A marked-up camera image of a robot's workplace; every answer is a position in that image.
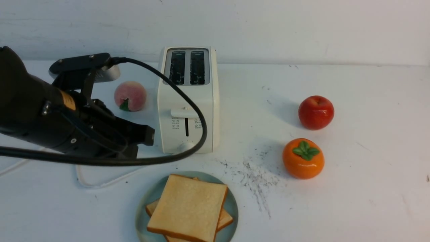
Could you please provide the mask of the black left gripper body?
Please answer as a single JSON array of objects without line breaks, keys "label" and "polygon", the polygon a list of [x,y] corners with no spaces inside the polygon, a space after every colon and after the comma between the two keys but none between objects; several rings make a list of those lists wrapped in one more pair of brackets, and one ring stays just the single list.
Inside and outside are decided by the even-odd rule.
[{"label": "black left gripper body", "polygon": [[81,93],[57,89],[58,98],[46,98],[44,115],[58,115],[71,126],[72,144],[69,155],[81,157],[117,158],[126,151],[129,142],[117,129],[117,118],[98,99],[93,102]]}]

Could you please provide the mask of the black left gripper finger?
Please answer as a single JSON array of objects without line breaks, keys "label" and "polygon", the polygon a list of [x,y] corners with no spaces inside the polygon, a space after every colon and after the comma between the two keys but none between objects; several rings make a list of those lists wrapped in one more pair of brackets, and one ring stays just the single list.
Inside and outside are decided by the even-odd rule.
[{"label": "black left gripper finger", "polygon": [[138,145],[129,145],[123,152],[116,153],[114,158],[117,159],[136,159],[138,154]]},{"label": "black left gripper finger", "polygon": [[129,145],[144,144],[149,147],[154,145],[155,129],[149,125],[137,124],[115,117],[113,126],[126,138]]}]

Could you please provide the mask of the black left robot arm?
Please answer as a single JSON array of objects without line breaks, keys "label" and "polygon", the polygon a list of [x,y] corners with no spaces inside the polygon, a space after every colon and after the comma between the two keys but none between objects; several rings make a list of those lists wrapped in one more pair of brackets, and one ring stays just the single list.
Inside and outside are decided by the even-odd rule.
[{"label": "black left robot arm", "polygon": [[1,47],[1,133],[63,154],[135,158],[138,144],[152,146],[155,130],[116,117],[99,99],[95,83],[116,80],[109,53],[56,61],[52,84],[31,75],[21,58]]}]

